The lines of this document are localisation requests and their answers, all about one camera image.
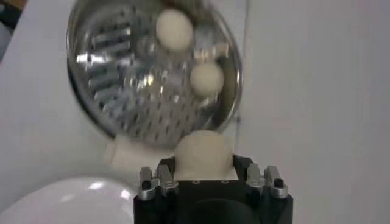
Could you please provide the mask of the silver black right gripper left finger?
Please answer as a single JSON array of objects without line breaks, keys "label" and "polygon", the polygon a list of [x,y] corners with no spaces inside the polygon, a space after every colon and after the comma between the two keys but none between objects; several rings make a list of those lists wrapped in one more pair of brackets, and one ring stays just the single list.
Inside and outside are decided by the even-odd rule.
[{"label": "silver black right gripper left finger", "polygon": [[142,167],[140,170],[140,186],[138,198],[142,201],[153,200],[158,194],[163,197],[177,195],[179,182],[174,179],[175,158],[162,159],[155,173],[150,167]]}]

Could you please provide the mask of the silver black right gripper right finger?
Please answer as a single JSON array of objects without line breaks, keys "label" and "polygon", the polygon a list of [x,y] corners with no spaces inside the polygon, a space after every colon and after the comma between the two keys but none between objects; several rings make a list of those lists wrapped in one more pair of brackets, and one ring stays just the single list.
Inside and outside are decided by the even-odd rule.
[{"label": "silver black right gripper right finger", "polygon": [[267,166],[261,171],[257,163],[248,157],[233,156],[233,166],[239,180],[243,180],[247,188],[264,195],[268,192],[272,198],[284,200],[288,198],[288,186],[281,178],[276,166]]}]

